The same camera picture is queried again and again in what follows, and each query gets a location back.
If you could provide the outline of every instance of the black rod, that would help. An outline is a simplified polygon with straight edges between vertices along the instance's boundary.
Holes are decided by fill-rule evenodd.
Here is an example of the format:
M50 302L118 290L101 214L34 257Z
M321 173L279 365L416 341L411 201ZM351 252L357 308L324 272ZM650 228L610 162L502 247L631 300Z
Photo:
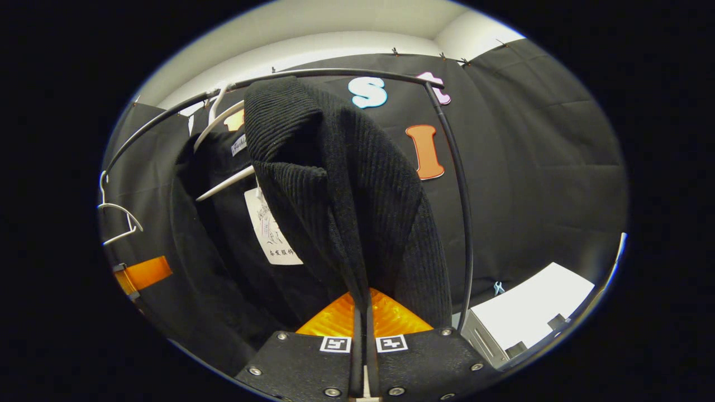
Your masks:
M144 135L145 132L151 130L154 126L157 124L163 122L164 120L168 119L169 117L175 115L176 113L181 112L182 110L186 109L187 107L197 104L201 101L204 101L206 99L211 99L212 97L216 96L219 94L219 90L216 89L215 91L212 92L204 92L203 94L196 95L195 97L192 97L190 99L187 99L178 105L174 106L171 109L164 110L161 114L156 116L154 119L149 120L145 125L142 126L142 128L138 129L134 134L132 134L127 141L122 144L122 146L119 148L117 153L114 154L113 158L111 161L109 161L109 164L107 165L107 168L105 171L107 171L107 174L109 174L109 170L114 166L115 163L117 163L117 159L119 159L120 156L129 148L130 145L134 144L135 141L139 139L142 135Z
M286 71L286 72L277 72L277 73L272 73L268 74L265 76L261 76L258 78L251 78L247 79L245 81L239 81L235 82L233 84L230 84L226 88L226 93L235 91L236 89L241 89L248 87L252 83L256 81L260 81L262 79L274 79L274 78L280 78L280 77L325 77L325 76L334 76L334 75L345 75L345 76L350 76L350 75L358 75L362 77L378 77L378 78L386 78L386 79L395 79L398 81L404 81L404 82L412 82L414 84L424 84L427 81L426 79L422 78L417 78L417 77L412 77L411 75L405 75L405 74L396 74L392 72L382 72L378 70L367 70L367 69L301 69L301 70L292 70L292 71ZM438 84L436 82L432 83L432 87L434 88L439 88L439 89L444 89L445 86L444 84ZM142 128L138 129L132 136L119 148L116 154L114 154L112 160L109 162L109 165L107 165L107 168L105 169L107 171L107 174L109 174L109 170L114 166L115 163L117 163L117 159L119 159L120 156L129 148L131 144L133 144L139 137L144 135L147 131L149 131L151 128L159 124L160 122L163 122L164 120L168 119L170 116L181 112L182 110L186 109L189 106L192 106L193 104L199 103L201 101L204 101L206 99L211 99L215 97L216 95L219 94L219 90L215 89L213 91L208 91L204 92L202 94L198 94L195 97L189 98L178 105L174 106L171 109L166 110L165 112L161 113L159 116L156 116L154 119L149 120L148 123L146 123Z
M359 308L353 309L352 350L350 351L350 380L348 396L362 398L365 381L363 378L363 349L365 348L365 320Z
M404 82L412 82L414 84L424 84L425 82L428 82L426 79L422 78L417 78L413 77L411 75L404 75L404 74L397 74L394 72L382 72L378 70L366 70L366 69L302 69L302 70L292 70L292 71L283 71L283 72L276 72L270 75L266 75L263 77L259 78L251 78L247 79L245 81L241 82L236 82L232 85L229 85L227 88L227 91L233 91L236 89L241 89L244 87L248 87L251 85L253 82L260 81L261 79L273 79L273 78L281 78L281 77L297 77L297 78L302 78L302 77L326 77L326 76L335 76L335 75L345 75L345 76L350 76L350 75L358 75L362 77L377 77L377 78L386 78L386 79L395 79L398 81L404 81ZM435 88L439 89L444 89L445 86L444 84L437 84L436 82L432 83L432 86Z
M464 251L465 251L465 270L464 270L464 297L462 305L462 314L459 317L459 325L457 326L457 331L462 332L462 327L464 327L464 320L467 318L467 312L469 311L469 299L472 294L472 277L474 273L474 244L472 243L472 207L469 202L469 189L467 186L467 179L464 175L464 167L462 166L462 157L459 155L459 148L457 147L457 140L454 138L452 129L447 121L447 117L442 111L440 106L440 101L437 99L437 95L433 91L434 85L431 82L425 83L425 89L432 101L432 105L435 107L437 112L437 118L439 118L440 123L442 123L442 128L445 130L445 137L447 137L447 143L449 144L449 150L452 153L452 161L454 162L454 170L457 175L457 186L459 187L459 198L462 202L462 221L464 223Z
M368 367L368 382L370 384L370 396L384 398L380 395L380 376L378 367L378 344L375 339L375 318L373 316L373 294L368 291L368 309L365 317L365 365Z

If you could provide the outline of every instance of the white ceiling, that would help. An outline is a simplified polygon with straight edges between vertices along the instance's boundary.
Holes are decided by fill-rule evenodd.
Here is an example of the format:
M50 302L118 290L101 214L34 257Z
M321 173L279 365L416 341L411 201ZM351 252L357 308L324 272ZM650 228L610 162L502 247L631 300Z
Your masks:
M142 103L156 104L203 71L277 41L336 31L390 32L434 40L467 11L447 0L277 0L184 48L142 87Z

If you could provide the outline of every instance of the black ribbed sweater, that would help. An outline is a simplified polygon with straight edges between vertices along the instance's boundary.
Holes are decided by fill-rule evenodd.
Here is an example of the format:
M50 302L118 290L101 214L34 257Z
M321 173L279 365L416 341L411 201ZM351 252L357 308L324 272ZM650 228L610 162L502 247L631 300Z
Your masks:
M409 161L362 110L295 77L245 95L257 181L306 269L364 310L368 287L434 327L450 324L448 272Z

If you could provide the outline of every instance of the orange letter i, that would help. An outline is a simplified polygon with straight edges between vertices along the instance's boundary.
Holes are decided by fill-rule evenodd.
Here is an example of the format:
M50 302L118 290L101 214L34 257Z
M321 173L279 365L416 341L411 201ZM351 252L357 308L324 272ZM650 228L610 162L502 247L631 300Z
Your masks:
M434 135L437 130L428 124L419 124L405 130L415 143L417 152L417 174L422 180L429 180L444 174L445 168L437 160Z

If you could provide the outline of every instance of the clothing label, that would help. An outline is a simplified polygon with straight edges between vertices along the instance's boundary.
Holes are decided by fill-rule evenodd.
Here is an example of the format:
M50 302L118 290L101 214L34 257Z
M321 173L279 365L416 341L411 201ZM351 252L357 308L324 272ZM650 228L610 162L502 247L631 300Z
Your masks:
M236 154L241 150L246 147L246 134L242 135L241 137L238 137L236 142L231 145L231 156L236 156Z
M265 198L260 197L258 188L246 191L244 197L253 230L268 262L273 265L302 265L303 261L298 258L293 247L283 236Z

